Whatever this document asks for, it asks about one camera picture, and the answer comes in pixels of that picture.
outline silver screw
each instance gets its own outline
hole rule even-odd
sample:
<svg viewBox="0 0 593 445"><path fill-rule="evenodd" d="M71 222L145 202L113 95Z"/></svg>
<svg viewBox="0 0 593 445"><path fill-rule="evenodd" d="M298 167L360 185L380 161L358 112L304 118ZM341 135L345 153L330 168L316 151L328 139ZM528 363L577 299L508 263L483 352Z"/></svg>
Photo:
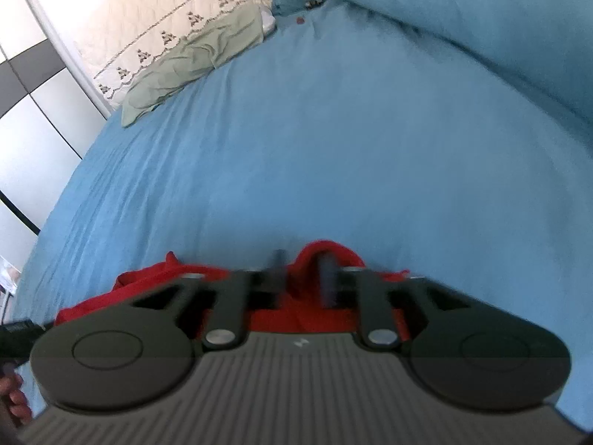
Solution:
<svg viewBox="0 0 593 445"><path fill-rule="evenodd" d="M227 345L235 339L235 333L228 329L213 329L206 334L206 341L213 345Z"/></svg>
<svg viewBox="0 0 593 445"><path fill-rule="evenodd" d="M374 329L369 333L369 340L376 345L392 345L397 341L397 333L390 329Z"/></svg>

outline finger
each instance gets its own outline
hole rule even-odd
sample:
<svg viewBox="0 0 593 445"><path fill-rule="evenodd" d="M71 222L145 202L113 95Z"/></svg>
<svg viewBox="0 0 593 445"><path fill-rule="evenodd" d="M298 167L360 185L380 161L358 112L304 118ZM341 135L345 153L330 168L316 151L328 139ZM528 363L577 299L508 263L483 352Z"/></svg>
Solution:
<svg viewBox="0 0 593 445"><path fill-rule="evenodd" d="M15 405L10 407L10 413L21 420L31 420L33 413L31 409L26 405Z"/></svg>
<svg viewBox="0 0 593 445"><path fill-rule="evenodd" d="M27 404L27 397L20 390L14 390L13 392L11 392L9 397L15 405L26 405Z"/></svg>
<svg viewBox="0 0 593 445"><path fill-rule="evenodd" d="M0 396L8 395L16 388L14 380L4 377L0 379Z"/></svg>

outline green cloth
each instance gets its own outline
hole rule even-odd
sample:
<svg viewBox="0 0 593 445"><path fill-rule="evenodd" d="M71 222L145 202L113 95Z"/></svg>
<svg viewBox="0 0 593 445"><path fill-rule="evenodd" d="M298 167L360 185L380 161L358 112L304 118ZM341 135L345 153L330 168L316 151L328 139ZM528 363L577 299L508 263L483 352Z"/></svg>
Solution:
<svg viewBox="0 0 593 445"><path fill-rule="evenodd" d="M122 126L133 124L186 84L263 41L259 6L248 3L207 23L196 35L180 38L165 56L134 81L122 104Z"/></svg>

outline white logo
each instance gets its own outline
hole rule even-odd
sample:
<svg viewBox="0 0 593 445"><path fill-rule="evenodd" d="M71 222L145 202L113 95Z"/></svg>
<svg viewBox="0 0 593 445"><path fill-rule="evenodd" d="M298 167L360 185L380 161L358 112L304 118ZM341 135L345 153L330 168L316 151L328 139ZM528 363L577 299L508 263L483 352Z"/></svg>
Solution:
<svg viewBox="0 0 593 445"><path fill-rule="evenodd" d="M299 341L295 341L295 346L298 347L303 347L303 346L307 346L309 344L309 340L305 339L305 338L301 338Z"/></svg>

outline ribbed gray surface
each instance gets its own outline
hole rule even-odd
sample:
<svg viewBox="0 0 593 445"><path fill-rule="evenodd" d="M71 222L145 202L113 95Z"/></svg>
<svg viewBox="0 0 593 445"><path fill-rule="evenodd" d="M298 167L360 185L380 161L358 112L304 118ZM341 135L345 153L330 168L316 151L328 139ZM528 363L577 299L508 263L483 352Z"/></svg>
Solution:
<svg viewBox="0 0 593 445"><path fill-rule="evenodd" d="M549 406L515 415L454 408L417 387L399 360L349 334L251 333L207 354L163 400L114 416L50 407L27 445L576 445Z"/></svg>

